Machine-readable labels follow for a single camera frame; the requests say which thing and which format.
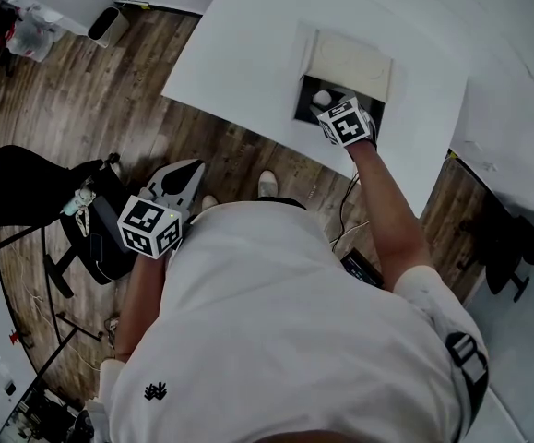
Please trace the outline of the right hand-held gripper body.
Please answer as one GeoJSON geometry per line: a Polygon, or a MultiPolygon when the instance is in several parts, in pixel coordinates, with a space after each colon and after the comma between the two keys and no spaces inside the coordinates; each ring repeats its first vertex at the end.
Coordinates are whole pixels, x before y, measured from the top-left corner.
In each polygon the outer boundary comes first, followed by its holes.
{"type": "Polygon", "coordinates": [[[361,140],[371,140],[371,116],[361,110],[357,98],[350,98],[317,116],[326,138],[346,148],[361,140]]]}

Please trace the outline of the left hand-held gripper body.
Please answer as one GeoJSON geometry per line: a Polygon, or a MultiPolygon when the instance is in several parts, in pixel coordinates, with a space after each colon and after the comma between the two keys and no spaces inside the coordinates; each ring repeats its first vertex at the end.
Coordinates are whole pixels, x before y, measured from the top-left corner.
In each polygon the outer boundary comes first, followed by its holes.
{"type": "Polygon", "coordinates": [[[159,183],[143,187],[127,200],[117,222],[124,245],[153,259],[177,248],[189,228],[192,204],[191,189],[169,195],[159,183]]]}

